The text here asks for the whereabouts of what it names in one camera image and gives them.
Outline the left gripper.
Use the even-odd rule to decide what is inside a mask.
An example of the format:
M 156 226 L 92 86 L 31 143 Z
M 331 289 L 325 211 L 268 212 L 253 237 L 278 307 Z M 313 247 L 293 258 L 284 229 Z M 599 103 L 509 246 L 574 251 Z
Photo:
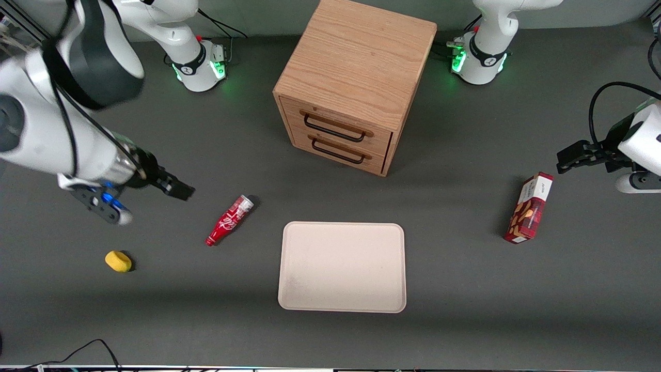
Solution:
M 577 162 L 582 166 L 604 165 L 608 173 L 634 168 L 634 162 L 630 158 L 618 151 L 609 150 L 600 142 L 577 141 L 568 146 L 567 150 L 559 151 L 556 156 L 558 174 L 565 174 L 575 168 Z

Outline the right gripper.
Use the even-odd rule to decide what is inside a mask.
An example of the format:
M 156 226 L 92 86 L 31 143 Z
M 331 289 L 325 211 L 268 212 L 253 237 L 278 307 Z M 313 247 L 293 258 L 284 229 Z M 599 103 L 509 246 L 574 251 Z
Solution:
M 160 167 L 152 153 L 135 149 L 134 158 L 146 177 L 142 178 L 140 172 L 135 172 L 134 177 L 129 181 L 130 188 L 139 189 L 150 185 L 158 189 L 164 189 L 163 193 L 165 195 L 183 201 L 189 200 L 194 195 L 196 189 L 180 181 L 175 176 L 169 176 L 168 172 Z

